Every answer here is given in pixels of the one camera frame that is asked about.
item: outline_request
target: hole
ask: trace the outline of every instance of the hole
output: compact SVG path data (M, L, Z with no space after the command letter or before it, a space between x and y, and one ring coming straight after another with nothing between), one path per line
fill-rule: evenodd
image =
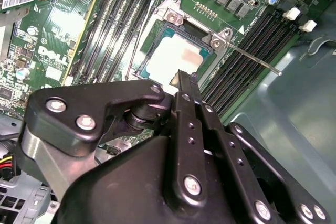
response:
M26 201L24 199L19 199L19 201L17 202L17 204L15 206L15 209L20 210L23 207L25 202Z
M5 194L7 192L7 188L0 187L0 193Z
M1 205L4 207L14 207L16 201L17 201L17 198L7 196Z
M238 164L241 165L241 166L244 165L244 162L243 162L240 158L237 160L237 162L238 162Z
M194 145L195 144L195 140L192 137L189 137L188 143Z

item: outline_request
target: metal screw post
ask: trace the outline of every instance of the metal screw post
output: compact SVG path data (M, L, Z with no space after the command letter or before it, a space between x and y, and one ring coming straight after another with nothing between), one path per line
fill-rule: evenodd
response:
M199 195L201 193L201 185L191 176L185 177L184 186L191 195Z
M238 125L235 125L235 129L236 129L236 131L237 131L238 133L242 133L242 132L243 132L242 128L239 127Z
M206 105L205 108L208 112L214 112L214 110L209 105Z
M321 208L319 208L318 206L314 206L314 210L315 210L318 217L320 217L322 220L325 220L326 215L324 214L324 212L322 211Z
M258 200L255 203L255 206L256 206L256 209L257 209L258 213L260 214L260 216L263 219L265 219L265 220L270 220L271 219L271 213L263 202Z
M76 119L76 124L83 130L90 131L96 127L94 119L88 115L81 115Z
M183 97L186 101L190 102L190 97L189 97L189 95L187 95L187 94L183 94L182 97Z
M311 220L314 218L313 213L310 211L310 209L306 205L301 204L300 207L301 207L301 210L304 213L304 215L307 216L307 218L309 218Z
M52 99L52 100L47 101L46 107L48 110L53 111L55 113L63 112L67 108L64 102L62 102L61 100L57 100L57 99Z
M153 90L155 93L160 93L160 89L156 85L151 86L151 90Z

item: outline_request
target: black ram slot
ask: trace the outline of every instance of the black ram slot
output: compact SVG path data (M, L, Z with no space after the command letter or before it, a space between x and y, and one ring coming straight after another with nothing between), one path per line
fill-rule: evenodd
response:
M276 12L266 12L239 44L239 47L271 63L296 33ZM250 87L264 67L233 51L202 92L203 99L223 116Z

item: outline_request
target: green circuit board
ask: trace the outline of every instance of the green circuit board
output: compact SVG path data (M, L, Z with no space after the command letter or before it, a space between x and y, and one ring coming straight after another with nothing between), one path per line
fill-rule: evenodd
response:
M120 1L122 5L116 12L116 17L120 18L112 17L111 27L107 30L106 37L102 39L101 47L98 49L88 41L104 9L107 8L107 0L34 2L30 6L30 13L15 23L7 59L0 62L0 82L1 87L5 89L5 92L3 89L0 90L0 104L23 114L27 99L35 90L103 81L112 67L114 71L112 71L111 80L123 80L123 73L138 36L139 25L136 17L141 14L142 6L148 0L138 0L134 6L130 6L132 15L122 21L127 10L123 5L127 6L129 1ZM159 6L163 1L155 0L154 7ZM312 19L319 17L331 2L332 0L297 0L297 4L306 8ZM181 10L217 33L224 28L231 28L233 31L231 43L239 45L268 7L265 0L239 0L239 4L249 8L242 17L237 15L236 10L230 10L218 0L181 0ZM132 69L137 70L140 67L151 45L158 39L164 23L162 21L155 23L140 48L140 54L135 55ZM116 34L118 36L113 42L112 35ZM297 38L293 38L289 45L292 45ZM109 45L112 42L115 46L111 49ZM89 66L94 52L97 52L97 58ZM204 84L210 81L225 61L225 57L231 52L229 49L225 56L220 56L218 65L213 69L209 66L218 59L218 55L213 53L206 58L198 70L199 77L205 76ZM284 53L285 51L282 51L277 59L279 60ZM29 70L29 75L24 80L19 80L16 75L21 68ZM95 77L99 71L102 79Z

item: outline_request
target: pcie slot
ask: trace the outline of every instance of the pcie slot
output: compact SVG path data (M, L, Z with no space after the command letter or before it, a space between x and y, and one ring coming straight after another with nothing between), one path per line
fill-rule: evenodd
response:
M84 64L90 65L92 64L91 59L91 48L96 48L98 39L101 37L103 33L103 29L108 21L107 17L111 13L111 8L115 5L117 0L104 0L103 4L100 8L100 11L97 15L97 22L94 23L93 28L90 32L88 41L86 42L86 46L83 50L79 63L77 64L76 70L74 70L74 74L77 74L80 69L84 67Z
M239 44L240 48L246 50L247 44L252 39L253 35L256 31L263 29L262 27L265 27L268 22L270 21L271 16L266 14L262 18L260 18L259 21L252 27L251 31L245 36L243 41ZM227 59L226 65L230 65L233 61L236 61L237 59L235 57L232 57L232 55ZM216 88L213 88L213 83L218 83L222 80L222 74L225 72L225 68L221 67L218 73L213 77L213 79L206 85L205 89L203 90L203 98L204 100L207 100L210 96L212 96L213 91L216 90Z
M113 76L115 75L115 73L117 71L117 68L118 68L119 64L121 63L122 57L124 56L124 54L125 54L125 52L128 48L128 45L130 44L130 42L131 42L131 40L134 36L134 33L135 33L136 29L140 25L140 21L145 17L145 12L149 8L149 3L150 3L150 0L146 0L145 4L143 4L141 9L138 11L136 18L134 19L132 29L129 29L127 31L124 42L122 43L122 47L119 48L117 54L115 55L115 58L113 59L112 65L108 69L108 72L107 72L106 76L104 77L104 79L102 81L111 81L112 80Z
M122 4L124 3L125 0L117 0L117 2L113 5L111 14L109 16L109 20L107 21L104 29L103 29L103 33L102 36L99 37L99 42L97 47L94 49L91 57L90 57L90 62L86 65L83 75L81 76L81 79L83 82L87 82L89 81L89 76L93 70L93 68L95 67L96 63L97 63L97 59L98 56L101 52L101 49L105 43L107 34L110 32L110 29L112 28L113 23L115 22L115 19L117 18L117 13L119 12Z
M271 54L271 56L268 57L267 61L271 62L275 56L282 50L283 46L286 45L291 38L293 37L293 33L292 34L286 34L286 37L283 40L283 44L282 45L278 45L278 48ZM234 94L233 97L231 97L230 100L226 100L225 102L222 103L222 105L219 107L218 111L218 115L220 117L224 116L224 114L227 112L227 110L236 102L236 100L239 98L240 95L242 95L246 89L249 87L250 83L255 80L260 74L261 72L264 70L264 68L262 67L256 67L256 71L253 73L253 75L251 75L248 79L248 81L245 84L245 87L241 88L240 90L233 90L232 94Z
M117 31L114 33L113 37L112 37L112 41L109 44L109 47L107 49L107 51L105 52L104 56L103 56L103 60L98 68L98 71L96 73L96 77L95 79L97 81L100 81L103 71L106 68L106 65L113 53L115 44L117 43L117 40L120 38L127 22L129 22L129 20L132 18L133 12L135 10L135 7L139 4L140 0L130 0L128 3L131 3L131 5L128 5L126 8L126 11L124 12L124 15L122 18L120 18L120 22L117 26Z

